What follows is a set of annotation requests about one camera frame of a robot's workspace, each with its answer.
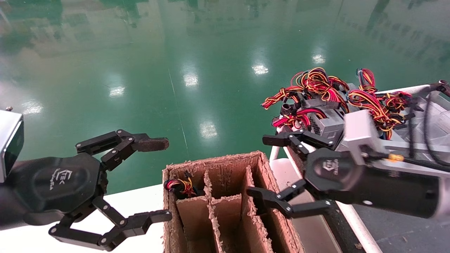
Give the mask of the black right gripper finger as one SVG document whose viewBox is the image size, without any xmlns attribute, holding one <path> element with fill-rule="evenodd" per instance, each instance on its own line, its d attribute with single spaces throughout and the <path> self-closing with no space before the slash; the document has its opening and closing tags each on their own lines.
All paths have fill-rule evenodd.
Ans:
<svg viewBox="0 0 450 253">
<path fill-rule="evenodd" d="M 306 164 L 306 160 L 311 151 L 306 144 L 316 150 L 325 148 L 333 150 L 335 142 L 310 131 L 298 130 L 294 132 L 280 132 L 274 136 L 264 135 L 263 144 L 269 146 L 286 147 L 287 154 L 297 166 Z"/>
<path fill-rule="evenodd" d="M 246 194 L 254 200 L 258 200 L 264 206 L 260 213 L 264 213 L 267 209 L 276 209 L 285 218 L 305 218 L 327 213 L 331 207 L 331 200 L 318 200 L 297 205 L 289 203 L 290 200 L 305 192 L 309 186 L 310 183 L 308 181 L 301 179 L 278 193 L 260 187 L 249 186 L 246 189 Z"/>
</svg>

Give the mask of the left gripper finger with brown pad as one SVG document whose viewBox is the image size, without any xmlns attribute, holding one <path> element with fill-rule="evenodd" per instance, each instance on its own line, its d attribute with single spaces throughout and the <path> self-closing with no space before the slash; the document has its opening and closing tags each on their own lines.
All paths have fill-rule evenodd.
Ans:
<svg viewBox="0 0 450 253">
<path fill-rule="evenodd" d="M 91 156 L 106 151 L 100 159 L 100 171 L 112 171 L 133 153 L 166 150 L 167 138 L 150 138 L 147 134 L 131 134 L 119 129 L 76 144 L 77 153 Z"/>
</svg>

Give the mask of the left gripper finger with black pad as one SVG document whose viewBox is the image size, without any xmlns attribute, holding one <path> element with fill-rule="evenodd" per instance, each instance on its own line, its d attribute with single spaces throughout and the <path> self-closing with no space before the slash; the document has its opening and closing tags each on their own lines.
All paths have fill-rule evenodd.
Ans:
<svg viewBox="0 0 450 253">
<path fill-rule="evenodd" d="M 109 232 L 97 234 L 71 228 L 78 218 L 92 214 L 94 209 L 100 211 L 114 224 Z M 126 239 L 145 235 L 152 224 L 170 220 L 172 220 L 172 213 L 169 210 L 137 213 L 126 218 L 102 196 L 97 196 L 88 200 L 82 209 L 79 208 L 64 215 L 59 223 L 49 229 L 49 235 L 62 243 L 111 252 Z"/>
</svg>

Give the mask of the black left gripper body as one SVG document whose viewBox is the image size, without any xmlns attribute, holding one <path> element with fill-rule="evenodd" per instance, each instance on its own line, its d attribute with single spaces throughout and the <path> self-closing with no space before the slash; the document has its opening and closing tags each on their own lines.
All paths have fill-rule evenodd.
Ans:
<svg viewBox="0 0 450 253">
<path fill-rule="evenodd" d="M 8 176 L 8 196 L 27 213 L 73 212 L 106 187 L 100 161 L 88 154 L 20 161 Z"/>
</svg>

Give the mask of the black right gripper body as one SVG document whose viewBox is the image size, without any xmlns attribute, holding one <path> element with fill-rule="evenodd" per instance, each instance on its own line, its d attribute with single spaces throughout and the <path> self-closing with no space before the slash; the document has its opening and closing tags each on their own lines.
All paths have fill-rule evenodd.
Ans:
<svg viewBox="0 0 450 253">
<path fill-rule="evenodd" d="M 307 155 L 304 178 L 314 191 L 341 203 L 351 203 L 350 177 L 356 163 L 349 151 L 320 148 Z"/>
</svg>

